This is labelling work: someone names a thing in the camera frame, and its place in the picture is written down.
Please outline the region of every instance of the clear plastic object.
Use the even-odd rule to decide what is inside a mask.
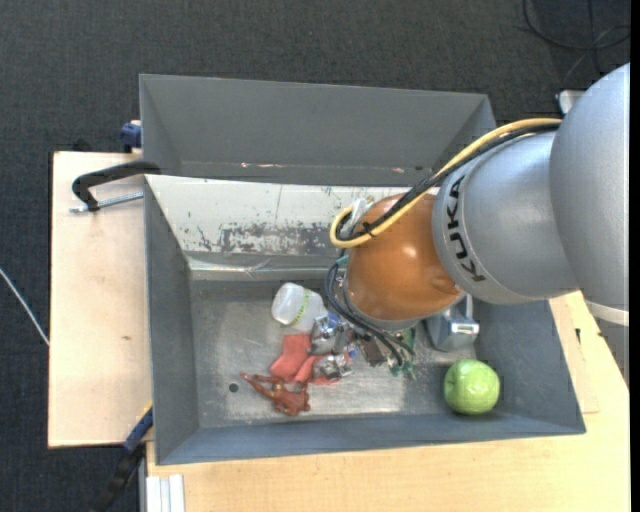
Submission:
[[[271,314],[281,324],[297,331],[309,333],[313,322],[325,316],[327,310],[322,297],[295,283],[283,284],[273,299]]]

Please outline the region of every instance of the yellow cable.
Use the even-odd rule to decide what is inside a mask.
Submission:
[[[439,176],[440,174],[445,172],[447,169],[456,165],[458,162],[460,162],[461,160],[465,159],[467,156],[472,154],[479,147],[487,144],[488,142],[491,142],[494,139],[497,139],[498,137],[502,137],[504,135],[507,135],[508,133],[511,133],[516,130],[521,130],[523,128],[532,128],[532,127],[539,127],[539,126],[554,126],[554,125],[559,125],[560,123],[561,121],[559,119],[543,117],[543,118],[537,118],[537,119],[524,119],[522,121],[516,121],[514,123],[509,123],[499,128],[496,128],[495,130],[490,131],[486,135],[483,135],[479,139],[469,144],[466,148],[460,151],[460,153],[458,153],[451,160],[449,160],[442,169],[440,169],[436,174],[434,174],[433,177],[435,178],[436,176]],[[414,198],[412,201],[407,203],[405,206],[400,208],[396,213],[394,213],[391,217],[385,220],[382,224],[373,228],[371,230],[371,233],[373,234],[373,236],[378,236],[384,231],[386,231],[387,228],[389,228],[389,226],[391,226],[400,217],[402,217],[411,208],[413,208],[418,203],[418,201],[420,201],[424,197],[424,195],[428,191],[429,189],[422,192],[422,194],[420,194],[419,196]],[[338,236],[337,236],[338,226],[340,225],[340,223],[344,218],[346,218],[348,215],[351,214],[352,211],[353,211],[353,206],[347,206],[344,210],[342,210],[336,216],[336,218],[331,223],[331,228],[329,230],[329,237],[331,238],[331,243],[336,247],[340,247],[341,249],[350,249],[352,247],[357,247],[358,245],[361,245],[364,242],[371,240],[371,238],[373,238],[371,234],[365,233],[363,235],[360,235],[359,237],[354,238],[353,240],[338,239]]]

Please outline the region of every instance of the dark carpet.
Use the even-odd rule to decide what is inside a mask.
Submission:
[[[520,0],[0,0],[0,266],[46,329],[50,154],[120,151],[139,73],[480,92],[507,121],[557,113],[558,90],[630,59],[628,40],[589,50],[624,35],[630,2],[530,14],[582,49],[533,35]],[[47,449],[47,350],[0,280],[0,510],[86,510],[119,457]],[[131,486],[113,510],[136,508]]]

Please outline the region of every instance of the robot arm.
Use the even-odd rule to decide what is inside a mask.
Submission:
[[[594,316],[628,325],[629,88],[626,65],[561,124],[499,128],[430,181],[374,205],[346,239],[342,212],[332,239],[349,250],[347,307],[395,330],[461,291],[515,304],[581,289]]]

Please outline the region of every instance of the blue object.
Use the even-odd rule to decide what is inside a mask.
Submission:
[[[133,123],[126,123],[120,128],[120,142],[132,148],[142,147],[142,127]]]
[[[327,317],[329,318],[329,327],[335,327],[340,322],[340,317],[331,311],[328,312]]]
[[[133,453],[136,447],[142,441],[142,438],[147,433],[147,430],[153,425],[153,407],[149,407],[142,415],[136,426],[133,427],[131,433],[124,442],[124,449],[128,453]]]

